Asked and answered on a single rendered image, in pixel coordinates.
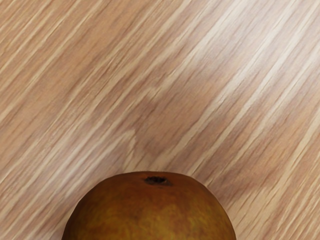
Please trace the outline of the brown yellow round fruit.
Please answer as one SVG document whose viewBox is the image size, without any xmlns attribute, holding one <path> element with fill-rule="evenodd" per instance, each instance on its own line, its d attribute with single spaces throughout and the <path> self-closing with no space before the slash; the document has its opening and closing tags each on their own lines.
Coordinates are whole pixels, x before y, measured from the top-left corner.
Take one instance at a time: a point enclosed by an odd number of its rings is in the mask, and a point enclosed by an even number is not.
<svg viewBox="0 0 320 240">
<path fill-rule="evenodd" d="M 237 240 L 222 205 L 192 177 L 155 171 L 102 180 L 78 202 L 61 240 Z"/>
</svg>

